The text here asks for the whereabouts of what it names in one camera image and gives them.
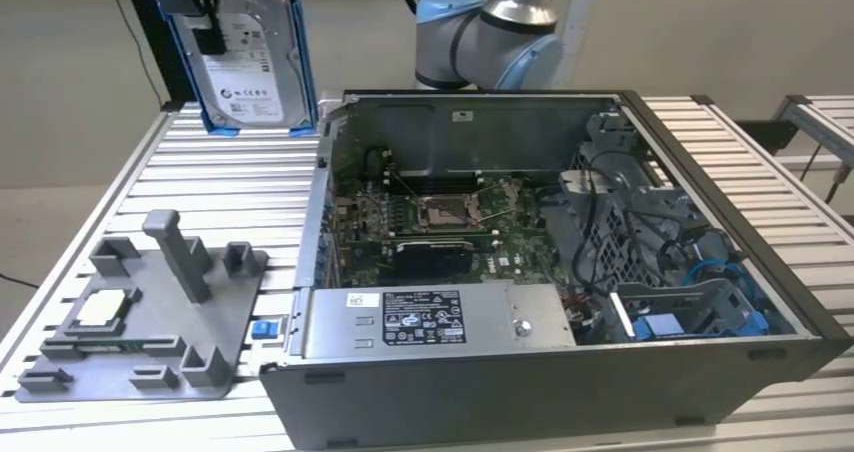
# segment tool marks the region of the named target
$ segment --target warning label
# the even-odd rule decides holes
[[[387,345],[464,344],[459,290],[385,292],[383,342]]]

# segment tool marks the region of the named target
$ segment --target sticker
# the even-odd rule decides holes
[[[383,293],[387,345],[464,344],[464,324],[457,290]]]
[[[379,294],[347,294],[347,307],[379,307]]]
[[[475,120],[473,110],[455,110],[451,112],[451,122],[471,122]]]
[[[203,55],[219,109],[245,123],[284,118],[264,29],[248,14],[219,14],[223,55]]]

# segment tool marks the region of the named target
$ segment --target metal rail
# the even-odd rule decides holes
[[[646,100],[836,320],[854,333],[850,226],[715,106],[698,105],[682,97]],[[289,311],[315,146],[315,138],[288,138],[284,131],[245,131],[236,139],[207,136],[195,107],[155,124],[2,342],[8,363],[0,371],[0,450],[46,450],[60,445],[88,450],[103,445],[115,450],[120,444],[137,442],[167,450],[181,445],[203,450],[292,448],[263,387],[251,378],[249,350],[241,355],[237,371],[244,379],[219,401],[20,404],[9,393],[38,344],[53,333],[50,327],[68,313],[68,301],[82,291],[93,271],[85,257],[95,241],[101,235],[129,235],[139,248],[155,246],[137,232],[152,208],[179,209],[187,235],[199,235],[212,247],[229,240],[249,240],[267,250],[272,260],[253,314],[268,318]],[[851,444],[854,351],[810,380],[764,389],[716,427],[451,449],[830,451]]]
[[[790,95],[775,119],[788,120],[854,167],[854,96]]]

